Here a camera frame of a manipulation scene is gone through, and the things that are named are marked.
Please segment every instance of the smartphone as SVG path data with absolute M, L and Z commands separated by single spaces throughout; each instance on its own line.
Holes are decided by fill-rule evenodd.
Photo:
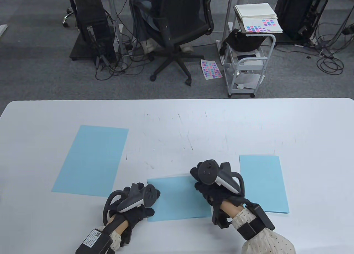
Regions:
M 237 59 L 240 61 L 243 58 L 257 58 L 257 56 L 255 54 L 250 54 L 250 55 L 238 55 Z

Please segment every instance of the computer tower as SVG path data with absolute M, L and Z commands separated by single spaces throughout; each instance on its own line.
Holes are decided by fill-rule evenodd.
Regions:
M 308 43 L 328 0 L 278 0 L 275 13 L 287 44 Z
M 114 29 L 108 24 L 101 0 L 75 0 L 77 26 L 82 40 L 92 51 L 92 60 L 102 55 L 109 63 L 116 62 L 113 47 Z

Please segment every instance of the black bag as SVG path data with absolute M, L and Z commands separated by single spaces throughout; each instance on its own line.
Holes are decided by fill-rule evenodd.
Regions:
M 259 46 L 263 43 L 266 37 L 264 36 L 252 36 L 248 37 L 246 34 L 239 31 L 239 29 L 234 29 L 229 34 L 229 36 L 223 41 L 222 47 L 219 51 L 219 54 L 225 55 L 226 51 L 226 43 L 230 45 L 230 47 L 234 51 L 238 52 L 250 52 L 258 49 Z

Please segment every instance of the gray carpet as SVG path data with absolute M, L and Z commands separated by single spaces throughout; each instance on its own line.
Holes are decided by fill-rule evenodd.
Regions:
M 212 0 L 215 32 L 193 42 L 194 45 L 214 43 L 219 39 L 225 20 L 228 0 Z M 116 0 L 120 10 L 125 0 Z M 277 0 L 245 0 L 245 3 Z M 353 3 L 348 0 L 331 0 L 321 22 L 342 23 Z M 74 19 L 70 28 L 63 28 L 61 21 L 68 0 L 0 0 L 0 24 L 9 28 L 0 39 L 0 113 L 13 100 L 62 100 L 62 99 L 176 99 L 176 98 L 226 98 L 224 79 L 206 81 L 200 62 L 188 61 L 192 86 L 184 84 L 186 76 L 175 64 L 166 68 L 156 82 L 149 76 L 162 62 L 156 59 L 138 76 L 113 77 L 109 81 L 96 81 L 92 62 L 69 58 L 78 32 Z M 122 20 L 131 28 L 129 7 L 125 6 Z M 333 34 L 338 26 L 323 24 L 321 34 Z M 340 37 L 338 46 L 343 43 Z M 349 97 L 354 98 L 354 46 L 340 52 L 344 72 L 330 76 L 316 67 L 317 56 L 301 53 L 274 51 L 266 79 L 261 84 L 258 98 L 300 97 Z M 297 47 L 283 47 L 286 51 L 306 51 Z M 215 46 L 196 47 L 208 60 L 218 61 Z M 129 70 L 130 74 L 141 68 Z M 100 72 L 100 78 L 108 72 Z

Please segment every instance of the white shoe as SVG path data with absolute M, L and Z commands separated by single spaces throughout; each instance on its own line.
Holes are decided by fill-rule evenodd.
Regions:
M 186 43 L 186 44 L 182 44 L 182 45 L 180 45 L 180 47 L 182 49 L 182 52 L 184 52 L 184 53 L 192 53 L 192 52 L 194 52 L 193 46 L 192 46 L 192 44 L 190 42 Z
M 156 46 L 158 45 L 152 38 L 149 38 L 146 41 L 140 41 L 140 44 L 144 50 L 144 54 L 153 52 L 156 49 Z

